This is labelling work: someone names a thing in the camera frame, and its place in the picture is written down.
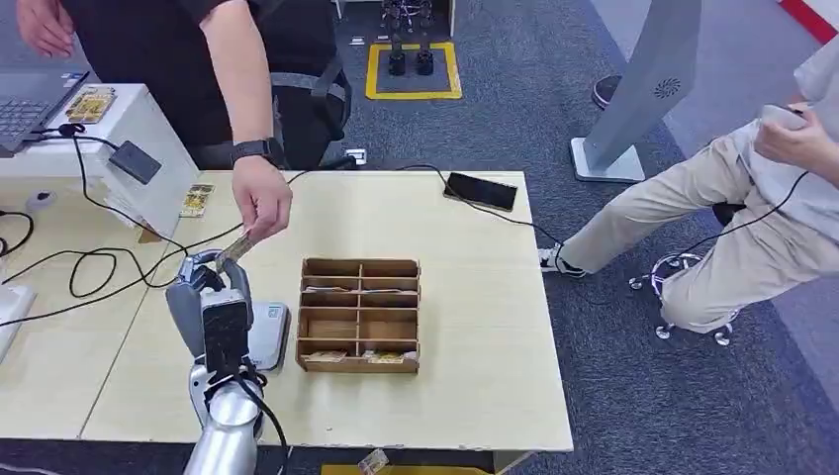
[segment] wristwatch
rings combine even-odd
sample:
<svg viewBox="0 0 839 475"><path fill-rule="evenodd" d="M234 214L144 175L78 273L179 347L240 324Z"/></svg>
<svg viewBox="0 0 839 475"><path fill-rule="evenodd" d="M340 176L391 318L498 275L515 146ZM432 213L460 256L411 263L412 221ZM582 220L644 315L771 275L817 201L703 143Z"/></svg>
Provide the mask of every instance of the wristwatch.
<svg viewBox="0 0 839 475"><path fill-rule="evenodd" d="M279 169L283 169L286 162L286 154L285 151L283 151L283 145L272 137L263 141L237 143L233 146L233 151L231 152L231 163L235 163L238 159L244 156L252 155L263 156L272 165Z"/></svg>

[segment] wooden divider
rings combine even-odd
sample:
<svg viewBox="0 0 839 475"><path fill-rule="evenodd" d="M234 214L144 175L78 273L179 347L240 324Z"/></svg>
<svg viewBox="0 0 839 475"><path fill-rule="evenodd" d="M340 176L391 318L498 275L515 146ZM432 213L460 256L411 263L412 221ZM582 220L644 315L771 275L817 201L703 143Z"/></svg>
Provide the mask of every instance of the wooden divider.
<svg viewBox="0 0 839 475"><path fill-rule="evenodd" d="M307 371L420 368L420 266L413 260L306 259L297 362Z"/></svg>

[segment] metal robot arm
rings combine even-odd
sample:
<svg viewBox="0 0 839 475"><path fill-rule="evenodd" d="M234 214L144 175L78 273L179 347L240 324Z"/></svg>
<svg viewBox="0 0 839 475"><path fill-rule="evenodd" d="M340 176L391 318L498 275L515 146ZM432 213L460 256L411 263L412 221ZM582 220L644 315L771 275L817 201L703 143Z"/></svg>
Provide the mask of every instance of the metal robot arm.
<svg viewBox="0 0 839 475"><path fill-rule="evenodd" d="M206 365L205 303L213 300L214 294L230 292L225 289L219 274L205 265L217 254L217 250L209 250L186 257L176 282L166 289L169 311L184 343L195 357L189 394L203 429L184 474L250 475L256 469L256 442L262 431L262 411L239 382L260 398L262 389L247 379L252 368L243 368L243 372L233 377ZM233 294L239 296L239 304L241 300L246 303L247 327L250 328L253 312L247 275L231 260L225 261L223 266L231 287L238 291ZM205 289L212 289L212 292L202 292Z"/></svg>
<svg viewBox="0 0 839 475"><path fill-rule="evenodd" d="M245 384L261 397L258 385ZM224 383L210 401L204 431L184 475L249 475L256 470L256 440L262 413L234 381Z"/></svg>

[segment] robotic hand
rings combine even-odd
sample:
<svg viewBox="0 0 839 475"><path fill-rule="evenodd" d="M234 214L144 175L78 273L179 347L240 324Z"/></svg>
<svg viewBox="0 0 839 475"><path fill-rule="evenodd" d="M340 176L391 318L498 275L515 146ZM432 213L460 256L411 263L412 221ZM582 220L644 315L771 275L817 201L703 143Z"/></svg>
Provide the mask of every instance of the robotic hand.
<svg viewBox="0 0 839 475"><path fill-rule="evenodd" d="M267 408L261 401L266 380L248 357L253 308L247 275L226 260L227 288L221 275L206 265L218 253L186 257L166 289L169 311L195 358L189 394L203 432L184 470L188 475L254 473Z"/></svg>

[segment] man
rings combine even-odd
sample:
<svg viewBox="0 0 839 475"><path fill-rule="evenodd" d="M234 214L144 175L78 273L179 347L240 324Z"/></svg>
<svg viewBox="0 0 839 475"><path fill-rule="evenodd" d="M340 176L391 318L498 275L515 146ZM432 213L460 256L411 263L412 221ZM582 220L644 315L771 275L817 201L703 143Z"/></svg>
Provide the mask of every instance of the man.
<svg viewBox="0 0 839 475"><path fill-rule="evenodd" d="M291 189L251 151L274 123L265 46L245 0L18 0L17 13L42 55L72 55L76 33L102 81L148 86L200 168L234 160L233 195L254 240L288 226Z"/></svg>
<svg viewBox="0 0 839 475"><path fill-rule="evenodd" d="M624 191L570 239L541 249L543 270L597 272L662 224L715 203L745 204L729 229L749 223L780 205L807 170L777 213L720 237L702 262L665 281L662 317L707 333L734 310L839 272L839 37L795 79L811 105L803 129L755 121L715 140Z"/></svg>

